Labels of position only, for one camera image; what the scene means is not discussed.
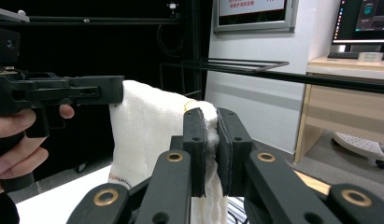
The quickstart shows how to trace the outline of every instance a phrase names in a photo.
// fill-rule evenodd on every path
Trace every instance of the wooden cabinet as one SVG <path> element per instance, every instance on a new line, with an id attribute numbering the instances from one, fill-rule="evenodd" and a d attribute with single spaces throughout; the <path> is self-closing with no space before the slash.
<path id="1" fill-rule="evenodd" d="M 318 58 L 308 63 L 308 76 L 340 76 L 384 82 L 384 61 Z M 306 85 L 294 161 L 300 161 L 331 130 L 384 144 L 384 94 Z"/>

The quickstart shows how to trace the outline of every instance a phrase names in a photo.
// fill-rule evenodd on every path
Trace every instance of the dark background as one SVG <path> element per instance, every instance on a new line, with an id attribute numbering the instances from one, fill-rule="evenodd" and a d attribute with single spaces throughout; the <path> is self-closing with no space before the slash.
<path id="1" fill-rule="evenodd" d="M 95 18 L 169 18 L 166 6 L 170 1 L 0 1 L 0 8 L 35 17 Z M 177 57 L 163 52 L 157 42 L 158 25 L 7 25 L 4 28 L 21 34 L 20 56 L 16 68 L 53 72 L 59 77 L 124 76 L 160 87 L 160 63 L 180 63 L 185 59 L 207 57 L 211 25 L 212 1 L 178 1 L 181 25 L 165 25 L 162 39 L 169 49 L 185 41 Z M 200 5 L 191 12 L 191 5 Z M 200 20 L 192 19 L 192 14 Z M 200 46 L 195 46 L 190 30 L 197 21 Z M 166 91 L 180 92 L 178 69 L 164 70 Z M 206 74 L 202 74 L 205 89 Z M 195 78 L 187 78 L 188 91 L 195 89 Z M 113 137 L 107 105 L 72 105 L 76 115 L 66 127 L 51 130 L 43 144 L 49 158 L 39 166 L 36 180 L 94 161 L 113 152 Z"/>

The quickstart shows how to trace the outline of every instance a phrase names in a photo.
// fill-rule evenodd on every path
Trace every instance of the black metal rod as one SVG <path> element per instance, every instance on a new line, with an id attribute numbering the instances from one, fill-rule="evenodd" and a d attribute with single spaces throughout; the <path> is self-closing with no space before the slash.
<path id="1" fill-rule="evenodd" d="M 95 18 L 95 17 L 29 17 L 30 22 L 0 21 L 0 26 L 40 25 L 178 25 L 181 19 L 162 18 Z"/>
<path id="2" fill-rule="evenodd" d="M 227 65 L 217 65 L 210 63 L 184 63 L 184 64 L 170 64 L 166 63 L 166 66 L 183 67 L 189 69 L 200 69 L 207 71 L 215 71 L 222 73 L 229 73 L 234 75 L 241 75 L 247 77 L 261 77 L 280 81 L 290 81 L 303 84 L 311 84 L 317 86 L 332 87 L 338 89 L 352 90 L 352 91 L 366 91 L 384 94 L 384 82 L 369 80 L 355 80 L 347 77 L 317 77 L 307 76 L 292 73 L 283 72 L 269 72 L 267 69 L 284 65 L 283 62 L 272 62 L 264 67 L 235 67 L 233 64 L 228 63 Z"/>

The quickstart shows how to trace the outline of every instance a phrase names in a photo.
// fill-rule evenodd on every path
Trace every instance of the black cable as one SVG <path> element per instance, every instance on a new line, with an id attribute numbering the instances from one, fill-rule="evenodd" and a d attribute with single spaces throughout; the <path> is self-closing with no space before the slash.
<path id="1" fill-rule="evenodd" d="M 238 224 L 238 219 L 235 217 L 235 214 L 233 214 L 233 213 L 230 212 L 230 211 L 227 211 L 227 214 L 229 214 L 232 218 L 235 219 L 235 224 Z"/>
<path id="2" fill-rule="evenodd" d="M 182 37 L 178 46 L 175 49 L 169 49 L 163 42 L 163 26 L 159 25 L 157 28 L 157 34 L 156 34 L 156 39 L 157 43 L 159 45 L 159 48 L 168 56 L 174 57 L 174 58 L 179 58 L 182 57 L 184 52 L 184 44 L 185 44 L 185 39 Z"/>

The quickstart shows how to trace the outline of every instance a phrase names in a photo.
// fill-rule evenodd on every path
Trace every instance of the human hand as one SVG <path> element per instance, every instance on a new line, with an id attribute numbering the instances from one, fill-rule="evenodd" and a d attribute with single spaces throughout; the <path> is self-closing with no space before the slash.
<path id="1" fill-rule="evenodd" d="M 70 105 L 61 105 L 60 114 L 65 119 L 71 119 L 75 115 L 75 111 Z M 31 109 L 0 117 L 0 138 L 23 132 L 31 127 L 35 120 L 36 114 Z M 19 144 L 2 155 L 0 157 L 0 179 L 15 178 L 34 171 L 49 156 L 49 152 L 40 146 L 45 140 L 45 137 L 28 138 L 24 136 Z"/>

